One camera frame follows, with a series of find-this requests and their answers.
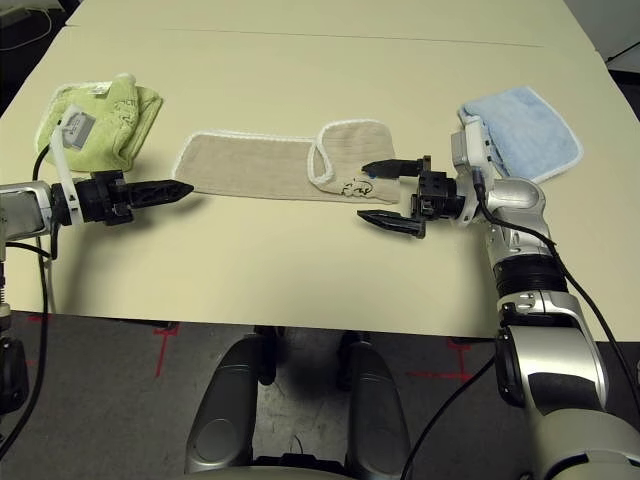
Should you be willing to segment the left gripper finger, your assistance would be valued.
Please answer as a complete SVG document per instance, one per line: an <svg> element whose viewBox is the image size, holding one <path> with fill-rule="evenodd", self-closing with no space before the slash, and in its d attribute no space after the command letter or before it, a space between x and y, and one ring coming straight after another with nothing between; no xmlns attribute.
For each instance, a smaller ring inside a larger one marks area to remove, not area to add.
<svg viewBox="0 0 640 480"><path fill-rule="evenodd" d="M133 196L186 196L194 190L192 185L177 180L134 182L129 187Z"/></svg>
<svg viewBox="0 0 640 480"><path fill-rule="evenodd" d="M185 194L144 194L131 197L131 208L142 209L158 205L165 205L178 202L185 197Z"/></svg>

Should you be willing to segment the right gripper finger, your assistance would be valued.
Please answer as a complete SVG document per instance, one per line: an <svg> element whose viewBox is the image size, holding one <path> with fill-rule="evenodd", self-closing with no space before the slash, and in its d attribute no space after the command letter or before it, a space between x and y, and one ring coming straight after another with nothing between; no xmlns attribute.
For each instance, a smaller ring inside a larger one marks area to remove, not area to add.
<svg viewBox="0 0 640 480"><path fill-rule="evenodd" d="M420 218L404 217L397 212L385 210L358 210L357 215L384 230L411 235L418 239L423 239L426 235L426 222Z"/></svg>
<svg viewBox="0 0 640 480"><path fill-rule="evenodd" d="M422 172L422 160L388 159L365 164L361 171L371 178L398 179L418 177Z"/></svg>

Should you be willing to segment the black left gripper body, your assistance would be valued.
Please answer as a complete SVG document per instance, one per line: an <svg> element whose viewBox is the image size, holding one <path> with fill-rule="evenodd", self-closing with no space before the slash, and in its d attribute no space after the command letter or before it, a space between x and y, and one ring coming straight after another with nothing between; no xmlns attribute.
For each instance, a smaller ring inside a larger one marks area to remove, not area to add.
<svg viewBox="0 0 640 480"><path fill-rule="evenodd" d="M120 170L93 172L90 178L77 181L75 188L84 222L102 222L107 226L132 222L126 186Z"/></svg>

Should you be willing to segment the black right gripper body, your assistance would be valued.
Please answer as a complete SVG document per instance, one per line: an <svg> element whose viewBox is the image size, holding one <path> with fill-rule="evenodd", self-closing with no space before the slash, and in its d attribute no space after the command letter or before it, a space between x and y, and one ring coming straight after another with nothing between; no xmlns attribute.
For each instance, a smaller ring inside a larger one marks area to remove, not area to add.
<svg viewBox="0 0 640 480"><path fill-rule="evenodd" d="M457 194L456 181L445 172L433 171L430 156L410 161L408 175L418 179L411 196L410 235L422 239L428 222L460 216L463 197Z"/></svg>

